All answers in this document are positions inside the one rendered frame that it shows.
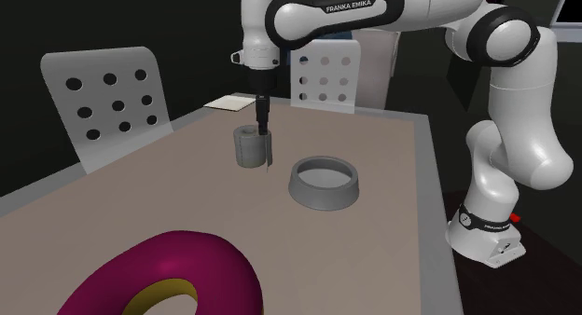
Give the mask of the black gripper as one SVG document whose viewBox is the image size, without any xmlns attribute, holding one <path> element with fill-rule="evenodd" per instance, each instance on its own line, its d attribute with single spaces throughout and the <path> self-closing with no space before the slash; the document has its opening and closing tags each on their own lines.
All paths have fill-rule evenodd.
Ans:
<svg viewBox="0 0 582 315">
<path fill-rule="evenodd" d="M 277 69 L 248 70 L 249 87 L 256 95 L 256 121 L 258 133 L 268 134 L 270 95 L 277 87 Z"/>
</svg>

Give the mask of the white flat napkin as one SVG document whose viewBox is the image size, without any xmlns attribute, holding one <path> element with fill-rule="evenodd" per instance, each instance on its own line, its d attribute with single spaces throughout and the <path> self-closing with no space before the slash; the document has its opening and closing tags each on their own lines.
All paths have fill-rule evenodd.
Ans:
<svg viewBox="0 0 582 315">
<path fill-rule="evenodd" d="M 243 108 L 247 107 L 248 105 L 254 103 L 255 101 L 256 99 L 254 97 L 225 95 L 223 97 L 220 97 L 216 100 L 213 100 L 205 104 L 205 107 L 218 110 L 238 112 L 241 111 Z"/>
</svg>

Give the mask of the grey toilet paper roll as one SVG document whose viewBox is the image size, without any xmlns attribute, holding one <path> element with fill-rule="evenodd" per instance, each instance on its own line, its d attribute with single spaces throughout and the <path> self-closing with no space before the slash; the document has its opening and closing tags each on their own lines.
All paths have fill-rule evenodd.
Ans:
<svg viewBox="0 0 582 315">
<path fill-rule="evenodd" d="M 243 125 L 233 131 L 235 157 L 240 167 L 253 169 L 266 164 L 271 166 L 271 132 L 260 135 L 257 125 Z"/>
</svg>

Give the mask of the white chair with round holes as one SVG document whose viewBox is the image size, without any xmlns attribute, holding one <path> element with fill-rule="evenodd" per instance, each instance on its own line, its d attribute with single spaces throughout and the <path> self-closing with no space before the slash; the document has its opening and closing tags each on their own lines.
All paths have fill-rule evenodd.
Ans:
<svg viewBox="0 0 582 315">
<path fill-rule="evenodd" d="M 86 173 L 173 132 L 146 47 L 47 53 L 40 69 Z"/>
<path fill-rule="evenodd" d="M 315 39 L 292 50 L 291 105 L 353 114 L 360 59 L 356 40 Z"/>
</svg>

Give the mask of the grey round bowl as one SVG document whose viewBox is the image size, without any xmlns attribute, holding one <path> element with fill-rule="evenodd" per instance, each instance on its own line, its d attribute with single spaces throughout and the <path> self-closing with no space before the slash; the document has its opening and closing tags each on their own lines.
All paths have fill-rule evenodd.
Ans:
<svg viewBox="0 0 582 315">
<path fill-rule="evenodd" d="M 318 211 L 338 211 L 359 198 L 354 165 L 331 156 L 305 157 L 291 170 L 288 192 L 297 203 Z"/>
</svg>

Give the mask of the beige table with grey rim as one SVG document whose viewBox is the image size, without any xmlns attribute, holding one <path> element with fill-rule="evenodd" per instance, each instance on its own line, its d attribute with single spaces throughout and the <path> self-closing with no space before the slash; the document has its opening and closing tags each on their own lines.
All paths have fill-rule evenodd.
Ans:
<svg viewBox="0 0 582 315">
<path fill-rule="evenodd" d="M 254 266 L 271 315 L 423 315 L 420 214 L 433 210 L 437 315 L 462 310 L 423 115 L 341 114 L 274 100 L 273 164 L 243 169 L 233 131 L 254 120 L 203 109 L 185 127 L 0 217 L 0 315 L 56 315 L 94 270 L 159 233 L 229 240 Z M 318 212 L 291 199 L 299 160 L 353 164 L 360 195 Z"/>
</svg>

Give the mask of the white framed window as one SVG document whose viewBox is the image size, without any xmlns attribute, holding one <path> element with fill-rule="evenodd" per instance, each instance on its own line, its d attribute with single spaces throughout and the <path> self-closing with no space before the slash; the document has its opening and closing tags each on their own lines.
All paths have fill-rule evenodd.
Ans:
<svg viewBox="0 0 582 315">
<path fill-rule="evenodd" d="M 582 0 L 560 0 L 550 29 L 559 42 L 582 43 Z"/>
</svg>

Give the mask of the dark robot stand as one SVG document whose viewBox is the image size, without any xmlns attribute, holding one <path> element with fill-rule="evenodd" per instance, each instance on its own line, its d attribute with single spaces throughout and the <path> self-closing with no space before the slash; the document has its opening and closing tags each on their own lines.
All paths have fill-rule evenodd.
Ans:
<svg viewBox="0 0 582 315">
<path fill-rule="evenodd" d="M 493 269 L 454 253 L 464 315 L 582 315 L 582 205 L 570 186 L 526 190 L 515 210 L 526 254 Z"/>
</svg>

